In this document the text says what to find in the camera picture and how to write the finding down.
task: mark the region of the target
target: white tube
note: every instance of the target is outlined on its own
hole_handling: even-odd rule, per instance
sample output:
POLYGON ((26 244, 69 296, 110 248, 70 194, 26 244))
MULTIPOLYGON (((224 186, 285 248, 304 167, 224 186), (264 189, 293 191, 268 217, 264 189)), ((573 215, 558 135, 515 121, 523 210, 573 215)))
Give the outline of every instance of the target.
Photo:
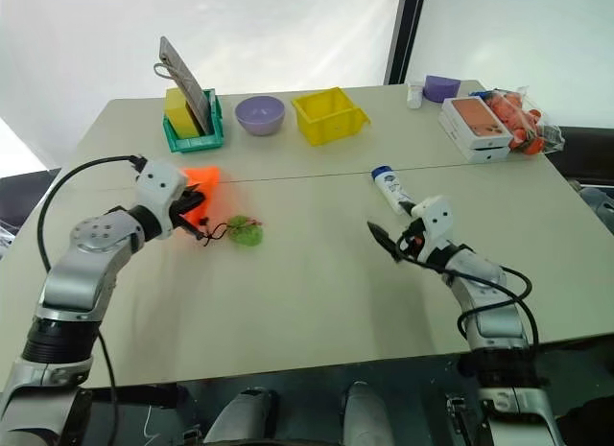
POLYGON ((420 108, 422 106, 422 90, 424 84, 420 82, 409 82, 407 86, 407 107, 420 108))
POLYGON ((384 194, 384 197, 386 197, 386 200, 396 214, 403 214, 405 212, 400 205, 401 201, 413 203, 413 200, 405 193, 401 182, 390 166, 385 165, 375 168, 371 171, 371 177, 373 177, 373 182, 384 194))

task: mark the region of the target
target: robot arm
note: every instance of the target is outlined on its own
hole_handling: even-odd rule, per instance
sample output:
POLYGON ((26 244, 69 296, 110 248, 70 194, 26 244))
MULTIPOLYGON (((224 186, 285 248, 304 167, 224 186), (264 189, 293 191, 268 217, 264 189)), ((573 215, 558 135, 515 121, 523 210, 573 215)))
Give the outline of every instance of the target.
POLYGON ((153 238, 182 226, 203 234, 181 214, 204 195, 163 162, 147 162, 137 180, 137 203, 79 223, 70 246, 47 275, 21 356, 0 400, 0 445, 78 444, 91 394, 79 388, 115 288, 117 273, 153 238))
POLYGON ((452 240, 452 210, 443 197, 419 204, 404 203, 412 217, 397 243, 384 229, 368 223, 376 241, 398 262, 414 260, 438 271, 452 290, 462 311, 469 312, 464 326, 470 371, 481 388, 478 398, 484 413, 477 436, 485 443, 563 446, 555 417, 535 373, 533 355, 516 305, 498 289, 456 273, 465 273, 504 287, 506 273, 468 246, 452 240), (476 314, 470 311, 493 306, 476 314))

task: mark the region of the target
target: black string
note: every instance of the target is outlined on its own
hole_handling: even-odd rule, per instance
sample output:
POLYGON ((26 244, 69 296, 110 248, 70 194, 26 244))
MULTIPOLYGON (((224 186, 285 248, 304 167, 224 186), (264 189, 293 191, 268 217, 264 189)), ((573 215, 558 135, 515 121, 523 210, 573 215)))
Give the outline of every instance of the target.
POLYGON ((209 220, 208 218, 205 219, 203 221, 203 225, 204 225, 204 238, 206 238, 206 241, 204 242, 204 244, 202 246, 207 246, 209 245, 209 242, 211 240, 220 240, 228 231, 228 224, 227 223, 218 223, 215 228, 212 231, 209 231, 209 220), (224 227, 224 230, 222 231, 222 233, 220 235, 216 235, 215 233, 218 231, 218 229, 220 227, 224 227))
POLYGON ((111 425, 111 433, 108 437, 108 442, 106 444, 108 446, 113 446, 113 443, 115 443, 115 438, 117 437, 117 430, 119 428, 119 405, 117 403, 117 386, 115 385, 115 373, 113 372, 111 358, 108 355, 105 338, 103 338, 100 329, 98 330, 98 340, 100 341, 100 345, 103 347, 103 355, 105 355, 106 368, 108 369, 108 378, 111 382, 110 395, 111 405, 113 407, 113 424, 111 425))

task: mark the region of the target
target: green tray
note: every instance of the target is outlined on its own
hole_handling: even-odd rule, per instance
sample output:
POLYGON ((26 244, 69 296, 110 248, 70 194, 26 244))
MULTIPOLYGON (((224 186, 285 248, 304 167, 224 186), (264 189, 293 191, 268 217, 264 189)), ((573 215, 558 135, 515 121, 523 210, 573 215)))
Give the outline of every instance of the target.
POLYGON ((171 152, 195 152, 205 151, 208 149, 217 149, 224 143, 224 130, 222 129, 222 107, 220 101, 215 95, 215 89, 204 89, 202 91, 209 100, 209 113, 211 124, 213 125, 213 134, 207 136, 192 137, 190 139, 179 139, 171 122, 164 115, 162 127, 166 134, 166 140, 169 143, 171 152))

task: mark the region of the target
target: black cable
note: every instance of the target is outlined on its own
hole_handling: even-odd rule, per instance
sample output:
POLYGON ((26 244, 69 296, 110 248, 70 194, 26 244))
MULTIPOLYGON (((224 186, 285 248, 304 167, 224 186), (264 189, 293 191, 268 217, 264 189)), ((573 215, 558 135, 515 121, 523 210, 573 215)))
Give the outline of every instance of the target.
POLYGON ((529 324, 531 326, 531 334, 532 334, 532 347, 531 347, 531 354, 533 357, 535 357, 537 355, 537 349, 539 347, 539 332, 537 329, 537 322, 535 320, 535 317, 533 316, 533 313, 531 311, 531 309, 529 308, 529 306, 524 302, 523 299, 525 299, 532 291, 532 282, 530 281, 530 279, 524 275, 523 273, 517 271, 517 270, 513 270, 507 267, 503 267, 502 269, 504 271, 507 271, 508 273, 511 273, 512 275, 520 278, 521 280, 523 280, 525 282, 526 288, 525 290, 522 292, 522 294, 517 295, 515 293, 513 293, 512 291, 510 291, 509 289, 507 289, 504 286, 501 286, 497 283, 494 283, 492 281, 488 281, 485 280, 483 278, 480 278, 479 276, 474 276, 471 275, 469 273, 464 273, 462 271, 458 271, 458 270, 450 270, 450 269, 446 269, 444 267, 438 266, 436 264, 430 264, 428 262, 422 262, 422 261, 418 261, 415 260, 413 258, 411 258, 410 256, 408 256, 407 254, 405 254, 403 252, 403 250, 401 249, 401 243, 404 241, 404 237, 401 236, 395 244, 396 247, 396 253, 397 255, 411 263, 411 264, 416 264, 417 266, 420 266, 424 269, 429 269, 429 270, 434 270, 437 273, 445 273, 447 275, 450 275, 452 277, 454 276, 458 276, 460 278, 465 278, 467 280, 471 280, 471 281, 475 281, 477 283, 481 283, 483 285, 487 285, 491 288, 494 288, 497 291, 500 291, 501 293, 505 294, 507 297, 509 297, 509 300, 505 300, 503 302, 497 302, 496 304, 490 304, 490 305, 484 305, 482 307, 476 307, 475 309, 472 310, 468 310, 466 312, 463 312, 462 314, 460 314, 459 318, 457 319, 457 327, 459 329, 460 334, 467 339, 467 333, 466 331, 463 329, 462 324, 464 323, 464 321, 475 314, 478 314, 480 312, 485 312, 487 310, 493 310, 493 309, 499 309, 501 307, 507 307, 507 305, 511 305, 511 304, 518 304, 518 306, 525 312, 525 314, 527 315, 527 319, 529 320, 529 324))
POLYGON ((214 228, 212 231, 210 231, 210 232, 209 232, 209 227, 208 227, 208 225, 207 225, 207 222, 208 222, 208 220, 205 220, 205 223, 204 223, 204 238, 206 238, 206 239, 207 239, 207 241, 206 241, 206 242, 204 242, 204 245, 202 245, 202 246, 207 246, 207 245, 209 245, 209 242, 210 242, 211 240, 220 240, 220 239, 221 239, 221 238, 222 238, 222 237, 225 235, 225 233, 226 233, 226 232, 227 232, 227 230, 228 230, 228 224, 227 224, 227 223, 218 223, 218 224, 215 226, 215 228, 214 228), (218 231, 218 229, 219 229, 220 227, 222 227, 222 226, 224 226, 224 230, 222 231, 222 233, 221 233, 220 235, 217 235, 217 236, 216 236, 216 235, 215 235, 215 232, 217 232, 217 231, 218 231))
POLYGON ((101 165, 103 163, 111 163, 113 161, 133 161, 134 159, 138 159, 134 155, 119 155, 119 156, 109 156, 107 158, 99 158, 97 160, 88 161, 87 163, 83 163, 78 166, 74 170, 69 171, 66 175, 58 181, 54 188, 51 189, 49 195, 42 203, 40 207, 40 214, 38 214, 38 224, 36 226, 36 242, 38 243, 38 251, 40 252, 40 258, 42 260, 43 266, 45 266, 45 270, 51 270, 51 264, 49 262, 49 257, 47 256, 47 250, 45 249, 45 241, 43 238, 43 227, 45 225, 45 217, 47 216, 47 210, 49 209, 49 205, 51 201, 54 199, 54 196, 58 192, 59 188, 66 183, 68 179, 70 179, 75 174, 86 170, 87 168, 91 168, 92 166, 101 165))
MULTIPOLYGON (((147 160, 145 158, 135 155, 109 156, 106 158, 99 158, 97 160, 88 161, 87 163, 83 163, 74 170, 71 170, 66 173, 66 175, 58 181, 54 188, 51 189, 49 195, 42 203, 42 206, 40 207, 40 213, 38 214, 38 222, 36 225, 36 242, 38 243, 38 252, 40 252, 40 259, 42 260, 42 264, 47 272, 51 270, 51 263, 49 262, 49 257, 47 256, 47 249, 45 248, 43 229, 45 225, 45 217, 47 216, 47 210, 49 209, 49 206, 51 205, 51 201, 53 200, 54 196, 56 195, 60 187, 64 185, 68 179, 70 179, 77 173, 96 165, 101 165, 103 163, 111 163, 114 161, 129 161, 139 172, 142 171, 143 167, 147 163, 147 160)), ((110 357, 108 356, 105 339, 103 338, 103 335, 100 333, 100 331, 98 332, 98 339, 100 341, 101 346, 103 347, 106 369, 108 371, 108 378, 110 380, 111 404, 113 406, 113 426, 110 437, 108 439, 108 445, 112 446, 112 444, 115 442, 115 437, 117 436, 117 429, 119 425, 119 405, 117 404, 117 387, 115 386, 115 373, 113 372, 113 366, 111 364, 110 357)))
POLYGON ((115 438, 117 436, 117 430, 119 428, 119 405, 117 404, 117 386, 115 385, 115 373, 113 372, 111 358, 108 356, 108 351, 106 350, 105 338, 103 338, 103 334, 100 332, 100 330, 98 330, 98 340, 100 341, 100 345, 103 347, 103 355, 105 355, 106 369, 108 369, 108 379, 111 383, 110 395, 111 405, 113 407, 113 424, 111 427, 111 433, 108 437, 108 442, 106 444, 108 446, 113 446, 113 443, 115 443, 115 438))

